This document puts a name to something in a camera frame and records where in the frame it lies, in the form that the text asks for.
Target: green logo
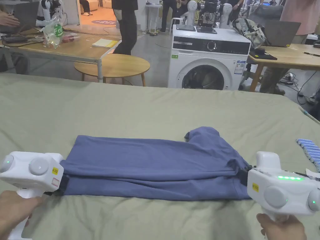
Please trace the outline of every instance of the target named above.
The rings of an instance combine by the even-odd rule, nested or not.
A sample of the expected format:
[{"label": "green logo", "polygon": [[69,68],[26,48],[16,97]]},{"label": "green logo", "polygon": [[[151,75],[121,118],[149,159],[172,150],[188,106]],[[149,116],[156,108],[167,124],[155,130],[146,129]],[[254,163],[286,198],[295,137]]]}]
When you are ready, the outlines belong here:
[{"label": "green logo", "polygon": [[56,35],[56,37],[61,37],[63,35],[63,29],[60,24],[54,26],[54,34]]}]

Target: hand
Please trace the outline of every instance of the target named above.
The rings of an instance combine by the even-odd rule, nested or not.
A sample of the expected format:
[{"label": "hand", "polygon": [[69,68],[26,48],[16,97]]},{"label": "hand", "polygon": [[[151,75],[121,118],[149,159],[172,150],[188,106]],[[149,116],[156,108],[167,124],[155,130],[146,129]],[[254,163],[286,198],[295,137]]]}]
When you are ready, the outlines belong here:
[{"label": "hand", "polygon": [[303,224],[293,215],[286,222],[276,223],[267,214],[258,214],[257,220],[263,228],[262,235],[269,240],[307,240]]},{"label": "hand", "polygon": [[14,16],[0,11],[0,25],[17,27],[20,25],[20,22]]},{"label": "hand", "polygon": [[0,239],[8,239],[12,229],[31,215],[42,203],[41,197],[22,198],[16,192],[0,194]]}]

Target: pink shirt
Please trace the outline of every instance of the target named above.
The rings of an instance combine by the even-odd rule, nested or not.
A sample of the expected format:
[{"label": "pink shirt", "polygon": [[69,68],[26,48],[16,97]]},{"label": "pink shirt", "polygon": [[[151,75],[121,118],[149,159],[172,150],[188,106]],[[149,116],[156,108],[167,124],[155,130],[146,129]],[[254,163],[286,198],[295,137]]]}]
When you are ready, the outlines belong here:
[{"label": "pink shirt", "polygon": [[287,0],[281,21],[301,22],[296,35],[313,33],[320,16],[320,0]]}]

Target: washing machine control panel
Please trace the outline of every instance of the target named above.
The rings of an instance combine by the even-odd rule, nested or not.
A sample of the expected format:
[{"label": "washing machine control panel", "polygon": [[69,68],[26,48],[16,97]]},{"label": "washing machine control panel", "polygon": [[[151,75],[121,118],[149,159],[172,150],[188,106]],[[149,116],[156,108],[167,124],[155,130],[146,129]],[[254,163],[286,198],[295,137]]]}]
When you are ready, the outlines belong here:
[{"label": "washing machine control panel", "polygon": [[202,52],[248,55],[250,43],[175,36],[173,38],[173,48]]}]

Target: yellow notebook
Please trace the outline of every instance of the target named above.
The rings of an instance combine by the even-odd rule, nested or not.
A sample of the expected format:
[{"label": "yellow notebook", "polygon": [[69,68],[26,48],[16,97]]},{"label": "yellow notebook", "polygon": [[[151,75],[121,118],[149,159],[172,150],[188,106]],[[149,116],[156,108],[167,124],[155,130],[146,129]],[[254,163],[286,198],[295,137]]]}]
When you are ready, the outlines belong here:
[{"label": "yellow notebook", "polygon": [[114,45],[116,45],[118,43],[118,41],[115,40],[108,40],[108,39],[99,39],[98,41],[96,41],[95,43],[92,44],[92,46],[95,47],[113,47]]}]

